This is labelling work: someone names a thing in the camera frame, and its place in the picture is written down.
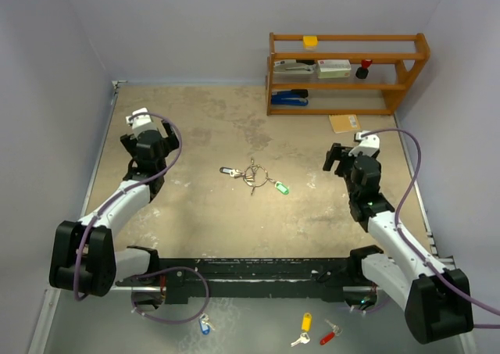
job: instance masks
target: black metal base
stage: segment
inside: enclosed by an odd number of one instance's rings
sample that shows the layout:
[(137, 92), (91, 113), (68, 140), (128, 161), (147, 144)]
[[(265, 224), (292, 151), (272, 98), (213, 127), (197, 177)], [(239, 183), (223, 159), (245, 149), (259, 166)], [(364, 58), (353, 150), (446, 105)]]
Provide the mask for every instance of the black metal base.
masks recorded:
[[(160, 259), (159, 269), (187, 266), (208, 281), (211, 297), (314, 298), (343, 302), (344, 287), (371, 286), (360, 279), (351, 258), (313, 259)], [(166, 304), (188, 303), (203, 297), (205, 289), (190, 272), (167, 274)], [(118, 286), (142, 286), (143, 280), (129, 278)], [(154, 280), (148, 286), (159, 286)]]

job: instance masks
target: table surface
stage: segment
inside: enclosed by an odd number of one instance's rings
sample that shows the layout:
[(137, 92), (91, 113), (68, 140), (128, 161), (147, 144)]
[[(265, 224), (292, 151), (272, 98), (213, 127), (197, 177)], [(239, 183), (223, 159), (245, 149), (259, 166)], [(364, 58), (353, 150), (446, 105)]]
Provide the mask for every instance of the table surface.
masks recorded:
[[(333, 142), (352, 145), (353, 133), (335, 134), (327, 116), (266, 116), (264, 87), (134, 86), (120, 89), (98, 166), (88, 211), (117, 188), (129, 155), (120, 136), (130, 133), (125, 116), (142, 107), (170, 118), (182, 133), (182, 155), (155, 200), (115, 238), (154, 248), (161, 257), (340, 257), (376, 244), (349, 213), (343, 179), (323, 172)], [(391, 116), (359, 116), (363, 130), (394, 127)], [(244, 169), (253, 157), (272, 184), (251, 188), (221, 174)], [(410, 181), (397, 133), (380, 135), (381, 191), (396, 206)], [(416, 193), (402, 220), (427, 249)]]

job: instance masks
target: wooden shelf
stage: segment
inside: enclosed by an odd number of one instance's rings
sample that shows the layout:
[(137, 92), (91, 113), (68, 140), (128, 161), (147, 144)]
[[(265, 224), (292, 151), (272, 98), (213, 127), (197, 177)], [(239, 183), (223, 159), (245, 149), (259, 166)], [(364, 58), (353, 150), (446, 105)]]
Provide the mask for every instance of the wooden shelf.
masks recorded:
[[(275, 35), (270, 34), (270, 55), (267, 59), (268, 74), (266, 77), (267, 114), (393, 114), (405, 97), (413, 82), (418, 77), (425, 63), (430, 58), (429, 45), (423, 34), (416, 35), (317, 35), (319, 41), (318, 52), (300, 50), (298, 42), (302, 43), (303, 35)], [(288, 48), (278, 48), (276, 42), (288, 45)], [(414, 52), (329, 52), (328, 43), (336, 41), (372, 41), (372, 42), (410, 42)], [(360, 64), (363, 59), (372, 59), (375, 65), (392, 65), (395, 69), (396, 81), (367, 82), (353, 78), (346, 79), (319, 79), (314, 74), (284, 75), (275, 74), (275, 61), (282, 59), (348, 59), (351, 64)], [(405, 68), (404, 61), (414, 61), (410, 70)], [(310, 90), (379, 90), (382, 91), (386, 109), (275, 109), (271, 108), (271, 95), (276, 90), (290, 89)]]

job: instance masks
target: white wall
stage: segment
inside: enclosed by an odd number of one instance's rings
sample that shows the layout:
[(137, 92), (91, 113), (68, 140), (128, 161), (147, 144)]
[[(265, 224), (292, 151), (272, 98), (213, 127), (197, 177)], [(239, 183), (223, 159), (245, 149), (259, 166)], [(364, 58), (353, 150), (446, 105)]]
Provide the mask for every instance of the white wall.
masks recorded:
[(0, 351), (26, 352), (55, 228), (76, 219), (112, 87), (68, 0), (0, 0)]
[(71, 0), (113, 79), (262, 83), (268, 35), (423, 29), (439, 0)]
[[(497, 308), (499, 14), (499, 0), (441, 0), (423, 30), (432, 57), (398, 111), (422, 144), (419, 184), (440, 255), (453, 255), (473, 297)], [(474, 319), (500, 324), (480, 309)], [(500, 332), (474, 333), (482, 352), (498, 352)]]

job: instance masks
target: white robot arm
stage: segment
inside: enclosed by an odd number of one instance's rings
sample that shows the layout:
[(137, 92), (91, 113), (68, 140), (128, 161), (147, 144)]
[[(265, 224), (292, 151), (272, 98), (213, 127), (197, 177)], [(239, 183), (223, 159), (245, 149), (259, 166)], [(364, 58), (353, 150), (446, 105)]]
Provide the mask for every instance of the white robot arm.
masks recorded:
[(471, 331), (470, 303), (446, 288), (427, 264), (470, 294), (466, 275), (461, 270), (447, 270), (401, 221), (396, 224), (394, 207), (380, 193), (380, 139), (366, 133), (355, 135), (359, 143), (355, 147), (334, 143), (323, 165), (323, 170), (331, 170), (339, 161), (335, 174), (347, 185), (352, 218), (387, 251), (385, 255), (376, 246), (353, 250), (351, 254), (359, 259), (357, 273), (398, 303), (417, 341), (425, 343)]
[[(130, 153), (127, 173), (118, 189), (95, 211), (77, 222), (63, 221), (55, 233), (49, 282), (55, 288), (74, 290), (87, 295), (105, 295), (116, 281), (136, 274), (158, 270), (156, 250), (129, 247), (115, 252), (113, 238), (128, 220), (153, 200), (161, 189), (166, 168), (165, 158), (179, 148), (179, 141), (168, 123), (163, 123), (163, 137), (146, 108), (127, 117), (133, 134), (121, 137)], [(83, 253), (78, 256), (87, 231)]]

